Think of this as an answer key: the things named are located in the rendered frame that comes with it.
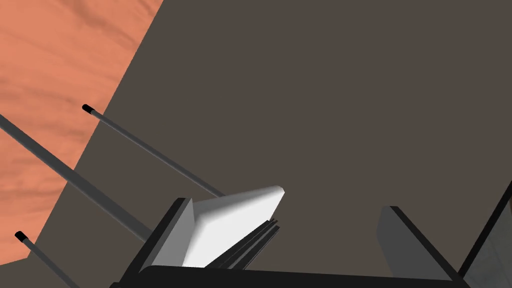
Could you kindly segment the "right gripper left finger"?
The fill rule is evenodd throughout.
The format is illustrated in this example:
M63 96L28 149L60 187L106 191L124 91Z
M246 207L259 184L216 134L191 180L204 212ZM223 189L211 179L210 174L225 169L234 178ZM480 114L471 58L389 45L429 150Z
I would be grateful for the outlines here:
M182 267L195 229L193 201L177 198L137 252L121 280L150 266Z

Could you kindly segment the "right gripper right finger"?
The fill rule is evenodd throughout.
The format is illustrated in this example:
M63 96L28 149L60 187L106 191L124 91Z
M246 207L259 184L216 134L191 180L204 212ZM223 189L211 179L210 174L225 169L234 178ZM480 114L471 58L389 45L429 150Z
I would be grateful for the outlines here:
M461 277L397 206L384 206L376 237L395 278L461 281Z

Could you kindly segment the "white wedge-shaped object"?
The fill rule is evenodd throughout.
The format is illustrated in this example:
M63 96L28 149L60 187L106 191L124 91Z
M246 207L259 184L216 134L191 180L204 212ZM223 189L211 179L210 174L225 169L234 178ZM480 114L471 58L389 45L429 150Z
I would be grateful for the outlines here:
M270 186L193 203L195 227L183 266L206 267L269 221L284 193Z

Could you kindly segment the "black-framed grey panel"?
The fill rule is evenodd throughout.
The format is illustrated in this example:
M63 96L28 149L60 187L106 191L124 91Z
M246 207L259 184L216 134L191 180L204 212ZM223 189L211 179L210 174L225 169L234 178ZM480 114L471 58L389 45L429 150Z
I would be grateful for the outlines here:
M459 269L470 288L512 288L512 181Z

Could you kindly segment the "grey metal furniture legs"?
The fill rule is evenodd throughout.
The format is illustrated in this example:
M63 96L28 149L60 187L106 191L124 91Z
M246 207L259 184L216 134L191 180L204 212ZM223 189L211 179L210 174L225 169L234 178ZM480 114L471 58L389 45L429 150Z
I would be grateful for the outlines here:
M183 166L171 160L163 153L151 147L144 141L135 137L134 135L126 131L124 128L122 128L115 122L111 121L110 119L99 113L90 105L84 104L82 106L82 109L88 114L97 118L100 122L106 124L115 131L119 132L121 135L123 135L133 143L137 144L145 151L149 152L158 160L161 160L165 164L169 165L174 170L179 172L181 175L185 176L193 183L205 189L215 197L224 196L224 194L221 191L214 188L204 180L200 179L195 174L188 171ZM131 215L128 211L122 208L119 204L117 204L106 194L101 192L97 187L92 185L88 180L83 178L79 173L70 168L67 164L63 163L59 158L57 158L46 148L41 146L37 141L29 137L25 132L23 132L15 124L10 122L2 114L0 114L0 128L13 139L15 139L18 143L20 143L23 147L25 147L28 151L33 153L48 167L57 172L68 183L77 188L83 195L85 195L94 204L98 205L102 210L104 210L113 219L119 222L123 227L125 227L131 233L133 233L138 239L142 240L144 242L144 245L142 247L143 250L147 251L150 246L154 246L162 238L164 232L166 231L166 225L158 224L156 229L149 229L142 222L140 222L133 215Z

